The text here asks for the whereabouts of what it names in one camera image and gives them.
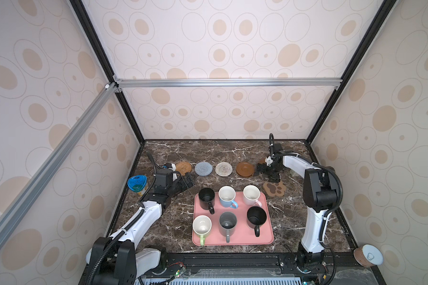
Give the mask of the woven rattan coaster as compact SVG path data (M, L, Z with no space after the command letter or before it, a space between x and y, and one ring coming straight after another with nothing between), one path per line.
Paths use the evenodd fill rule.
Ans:
M185 176L192 171L192 165L187 161L178 162L175 166L176 171L179 172L182 176Z

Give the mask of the light blue woven coaster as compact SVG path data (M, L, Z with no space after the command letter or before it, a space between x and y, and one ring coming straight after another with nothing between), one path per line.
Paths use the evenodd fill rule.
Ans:
M199 176L208 176L212 173L213 166L206 161L200 162L195 166L195 172Z

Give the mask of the brown paw shaped coaster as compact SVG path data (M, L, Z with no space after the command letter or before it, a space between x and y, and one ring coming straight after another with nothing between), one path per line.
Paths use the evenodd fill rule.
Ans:
M269 197L283 197L287 187L282 181L278 183L265 182L263 189Z

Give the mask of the multicolour stitched white coaster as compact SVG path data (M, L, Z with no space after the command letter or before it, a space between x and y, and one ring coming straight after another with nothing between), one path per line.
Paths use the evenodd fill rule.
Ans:
M227 177L230 174L232 174L232 172L233 172L232 165L228 162L225 162L225 161L220 162L215 167L215 173L221 177Z

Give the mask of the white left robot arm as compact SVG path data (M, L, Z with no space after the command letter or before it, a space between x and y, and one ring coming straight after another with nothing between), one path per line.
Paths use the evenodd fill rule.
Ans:
M154 180L142 195L129 221L108 237L100 237L88 252L86 285L133 285L147 271L164 268L165 249L136 252L142 238L164 214L171 200L195 185L196 176L171 168L156 168Z

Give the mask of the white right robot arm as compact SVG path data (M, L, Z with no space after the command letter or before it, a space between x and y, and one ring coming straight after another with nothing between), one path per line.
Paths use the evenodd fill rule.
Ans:
M298 153L285 151L271 134L269 156L257 164L255 174L263 174L269 182L277 184L284 169L290 169L303 178L307 218L303 238L298 244L296 265L307 274L322 263L328 249L324 235L331 214L342 202L342 183L333 169L308 161Z

